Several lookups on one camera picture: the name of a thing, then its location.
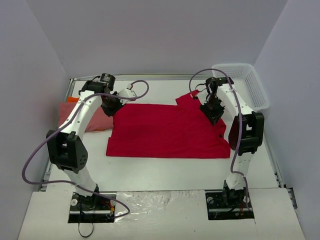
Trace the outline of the red t-shirt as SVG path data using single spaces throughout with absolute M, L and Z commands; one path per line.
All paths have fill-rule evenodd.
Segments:
M 212 125 L 190 93 L 175 105 L 129 103 L 113 117 L 108 157 L 228 159 L 223 120 Z

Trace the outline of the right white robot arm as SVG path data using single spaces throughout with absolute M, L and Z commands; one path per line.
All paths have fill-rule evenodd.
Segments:
M 208 78 L 205 91 L 196 94 L 199 109 L 212 125 L 218 123 L 224 111 L 233 118 L 228 135 L 228 144 L 234 151 L 230 171 L 223 183 L 222 202 L 233 207 L 240 201 L 248 201 L 247 173 L 251 160 L 262 145 L 265 117 L 255 112 L 235 89 L 228 77 Z

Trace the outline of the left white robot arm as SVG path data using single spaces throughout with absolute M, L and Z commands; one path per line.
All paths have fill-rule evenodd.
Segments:
M 99 81 L 88 80 L 79 92 L 78 102 L 60 126 L 63 130 L 47 142 L 51 163 L 75 184 L 79 208 L 93 210 L 101 203 L 99 187 L 86 167 L 88 151 L 82 139 L 90 120 L 106 98 L 97 95 L 85 99 L 98 93 L 109 94 L 114 89 L 115 80 L 113 75 L 107 73 L 101 74 Z

